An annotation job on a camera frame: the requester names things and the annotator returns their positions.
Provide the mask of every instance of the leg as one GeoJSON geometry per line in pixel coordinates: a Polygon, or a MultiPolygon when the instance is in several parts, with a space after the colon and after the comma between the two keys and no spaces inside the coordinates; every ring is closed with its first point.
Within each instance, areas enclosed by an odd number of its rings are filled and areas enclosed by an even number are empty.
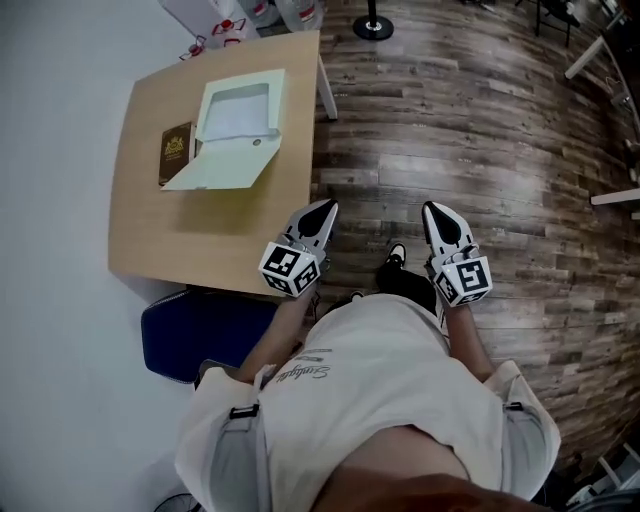
{"type": "Polygon", "coordinates": [[[582,68],[584,68],[587,64],[589,64],[589,62],[591,62],[591,60],[596,55],[598,55],[598,52],[602,49],[603,46],[604,46],[604,39],[602,38],[602,36],[600,36],[591,44],[591,46],[589,46],[589,48],[587,48],[587,51],[585,51],[580,56],[580,58],[577,61],[575,61],[574,64],[569,69],[567,69],[564,76],[569,80],[571,80],[574,76],[580,73],[580,71],[582,71],[582,68]]]}
{"type": "Polygon", "coordinates": [[[322,98],[322,104],[327,111],[329,119],[338,119],[338,108],[336,102],[333,99],[333,92],[331,92],[331,85],[329,85],[329,79],[327,78],[327,72],[322,64],[322,57],[318,55],[318,78],[316,80],[318,92],[320,92],[320,98],[322,98]]]}
{"type": "Polygon", "coordinates": [[[540,0],[537,2],[536,7],[536,37],[540,35],[540,0]]]}
{"type": "Polygon", "coordinates": [[[591,204],[610,204],[621,203],[622,201],[635,201],[640,199],[640,188],[633,188],[623,192],[613,192],[611,194],[602,194],[599,196],[591,196],[591,204]]]}
{"type": "Polygon", "coordinates": [[[426,277],[403,270],[396,261],[388,261],[378,270],[376,283],[381,293],[406,297],[437,316],[436,291],[426,277]]]}

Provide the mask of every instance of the table leg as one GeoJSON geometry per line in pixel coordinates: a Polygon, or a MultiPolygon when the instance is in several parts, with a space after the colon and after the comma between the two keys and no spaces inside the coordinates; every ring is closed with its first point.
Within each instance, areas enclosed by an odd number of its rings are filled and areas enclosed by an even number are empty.
{"type": "Polygon", "coordinates": [[[586,52],[580,55],[580,58],[573,63],[573,66],[567,69],[564,76],[571,80],[574,76],[580,73],[580,71],[582,71],[583,67],[591,62],[591,59],[598,55],[598,52],[602,49],[603,46],[604,39],[602,36],[600,36],[593,42],[591,46],[589,46],[589,48],[587,48],[586,52]]]}
{"type": "Polygon", "coordinates": [[[634,201],[636,199],[640,199],[640,188],[624,190],[623,192],[613,192],[611,194],[602,194],[600,196],[592,196],[591,204],[621,203],[622,201],[634,201]]]}
{"type": "Polygon", "coordinates": [[[327,115],[329,116],[329,119],[338,119],[338,108],[336,107],[336,102],[333,99],[333,92],[331,92],[331,85],[329,84],[329,79],[327,78],[327,72],[324,69],[324,64],[322,63],[322,57],[320,57],[320,55],[318,55],[317,87],[318,87],[318,92],[320,93],[320,98],[322,98],[322,103],[324,104],[324,108],[327,111],[327,115]]]}

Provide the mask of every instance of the brown book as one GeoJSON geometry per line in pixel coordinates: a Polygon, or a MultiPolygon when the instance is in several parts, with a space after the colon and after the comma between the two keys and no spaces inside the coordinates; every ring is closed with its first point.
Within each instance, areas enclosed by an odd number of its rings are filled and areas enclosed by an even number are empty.
{"type": "Polygon", "coordinates": [[[158,183],[164,186],[195,156],[196,127],[193,123],[176,126],[162,134],[158,183]]]}

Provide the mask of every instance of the black post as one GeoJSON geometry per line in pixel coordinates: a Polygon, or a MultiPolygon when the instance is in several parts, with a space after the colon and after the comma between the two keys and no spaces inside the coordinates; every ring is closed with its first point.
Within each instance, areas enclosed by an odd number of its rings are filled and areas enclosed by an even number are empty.
{"type": "Polygon", "coordinates": [[[376,13],[376,0],[367,0],[369,14],[353,22],[353,31],[358,37],[370,41],[383,41],[393,34],[393,23],[376,13]]]}
{"type": "Polygon", "coordinates": [[[367,0],[369,5],[369,24],[375,27],[378,24],[378,16],[376,14],[376,0],[367,0]]]}

